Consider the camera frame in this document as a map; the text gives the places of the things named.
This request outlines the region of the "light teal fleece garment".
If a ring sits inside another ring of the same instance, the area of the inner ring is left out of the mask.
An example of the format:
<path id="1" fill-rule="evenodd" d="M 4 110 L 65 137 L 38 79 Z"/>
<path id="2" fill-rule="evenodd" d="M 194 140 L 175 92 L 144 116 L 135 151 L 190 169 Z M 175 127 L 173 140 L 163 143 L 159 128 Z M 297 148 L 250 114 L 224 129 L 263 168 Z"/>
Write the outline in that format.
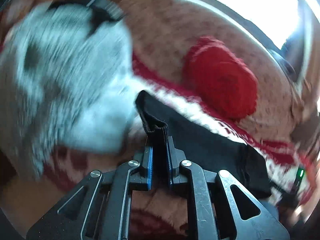
<path id="1" fill-rule="evenodd" d="M 133 113 L 132 41 L 109 1 L 44 3 L 1 52 L 1 150 L 38 180 L 55 146 L 117 154 Z"/>

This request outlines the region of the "red heart ruffled pillow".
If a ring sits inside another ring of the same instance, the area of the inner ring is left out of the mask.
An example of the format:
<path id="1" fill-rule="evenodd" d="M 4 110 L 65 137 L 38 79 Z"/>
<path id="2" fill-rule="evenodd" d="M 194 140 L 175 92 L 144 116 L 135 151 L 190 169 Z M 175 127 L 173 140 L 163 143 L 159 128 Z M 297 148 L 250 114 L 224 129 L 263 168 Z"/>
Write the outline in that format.
<path id="1" fill-rule="evenodd" d="M 182 73 L 201 100 L 225 118 L 241 120 L 256 111 L 258 80 L 222 41 L 200 37 L 187 52 Z"/>

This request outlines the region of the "floral beige quilt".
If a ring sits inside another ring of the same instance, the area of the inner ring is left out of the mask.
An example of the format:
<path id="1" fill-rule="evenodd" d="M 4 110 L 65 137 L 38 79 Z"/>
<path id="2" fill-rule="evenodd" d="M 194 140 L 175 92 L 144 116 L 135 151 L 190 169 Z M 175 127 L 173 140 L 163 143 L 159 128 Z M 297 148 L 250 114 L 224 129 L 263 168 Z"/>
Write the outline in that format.
<path id="1" fill-rule="evenodd" d="M 256 141 L 290 142 L 300 102 L 270 53 L 229 17 L 198 0 L 121 0 L 135 71 Z"/>

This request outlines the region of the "black knit pants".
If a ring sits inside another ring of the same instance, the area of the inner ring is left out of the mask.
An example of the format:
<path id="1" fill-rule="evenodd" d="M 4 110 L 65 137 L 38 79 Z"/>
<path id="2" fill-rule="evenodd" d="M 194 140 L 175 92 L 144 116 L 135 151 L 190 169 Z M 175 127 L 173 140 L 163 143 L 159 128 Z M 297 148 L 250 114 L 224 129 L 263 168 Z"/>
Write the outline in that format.
<path id="1" fill-rule="evenodd" d="M 168 136 L 172 136 L 175 147 L 204 170 L 227 170 L 257 199 L 271 196 L 265 159 L 253 147 L 189 121 L 144 90 L 136 98 L 136 107 L 160 157 L 165 156 Z"/>

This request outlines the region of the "red white floral blanket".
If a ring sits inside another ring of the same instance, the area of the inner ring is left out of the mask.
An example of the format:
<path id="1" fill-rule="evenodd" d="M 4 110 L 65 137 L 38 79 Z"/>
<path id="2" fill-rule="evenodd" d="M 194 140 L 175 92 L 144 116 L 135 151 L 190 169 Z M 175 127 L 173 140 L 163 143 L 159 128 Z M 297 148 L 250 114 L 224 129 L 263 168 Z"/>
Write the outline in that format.
<path id="1" fill-rule="evenodd" d="M 130 63 L 142 133 L 118 139 L 118 157 L 55 146 L 44 173 L 66 195 L 28 239 L 303 239 L 288 217 L 316 182 L 289 139 L 289 98 L 247 71 L 211 92 L 222 111 Z"/>

